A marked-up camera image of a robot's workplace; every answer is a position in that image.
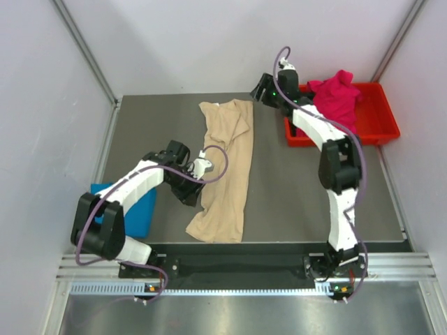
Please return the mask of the beige t shirt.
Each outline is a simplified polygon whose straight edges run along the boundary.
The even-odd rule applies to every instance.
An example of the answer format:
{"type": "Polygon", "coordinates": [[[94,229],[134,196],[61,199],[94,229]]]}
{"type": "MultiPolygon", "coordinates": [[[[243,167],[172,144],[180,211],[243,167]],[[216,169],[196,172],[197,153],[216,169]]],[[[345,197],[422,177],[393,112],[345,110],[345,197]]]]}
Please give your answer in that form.
{"type": "Polygon", "coordinates": [[[202,102],[205,117],[204,147],[214,164],[204,179],[202,211],[186,227],[193,238],[207,242],[240,243],[244,231],[249,175],[254,150],[254,108],[247,100],[227,103],[202,102]]]}

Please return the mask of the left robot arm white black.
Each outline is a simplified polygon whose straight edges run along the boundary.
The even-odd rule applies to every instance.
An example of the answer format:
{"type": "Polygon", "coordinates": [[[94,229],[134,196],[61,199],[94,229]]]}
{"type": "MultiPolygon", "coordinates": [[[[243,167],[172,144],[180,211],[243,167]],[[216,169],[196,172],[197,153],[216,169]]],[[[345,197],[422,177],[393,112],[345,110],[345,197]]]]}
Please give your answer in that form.
{"type": "Polygon", "coordinates": [[[71,233],[78,264],[91,264],[80,259],[84,251],[101,260],[132,262],[142,276],[154,275],[159,261],[151,255],[150,246],[128,236],[125,215],[163,183],[171,187],[182,204],[194,206],[204,186],[203,176],[214,166],[204,150],[190,163],[184,161],[189,154],[188,147],[172,140],[167,149],[143,156],[130,172],[111,186],[97,193],[84,193],[78,201],[71,233]]]}

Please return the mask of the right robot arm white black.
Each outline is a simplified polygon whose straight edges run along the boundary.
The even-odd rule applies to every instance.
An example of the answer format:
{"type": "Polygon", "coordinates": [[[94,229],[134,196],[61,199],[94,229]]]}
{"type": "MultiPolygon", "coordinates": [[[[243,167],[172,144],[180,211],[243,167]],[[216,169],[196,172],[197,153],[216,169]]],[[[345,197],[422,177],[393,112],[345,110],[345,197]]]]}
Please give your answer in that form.
{"type": "Polygon", "coordinates": [[[325,265],[332,275],[344,275],[359,258],[359,243],[353,227],[362,163],[356,141],[326,119],[309,94],[299,90],[298,74],[292,68],[281,70],[275,76],[263,73],[250,96],[280,110],[320,151],[318,178],[330,203],[325,265]]]}

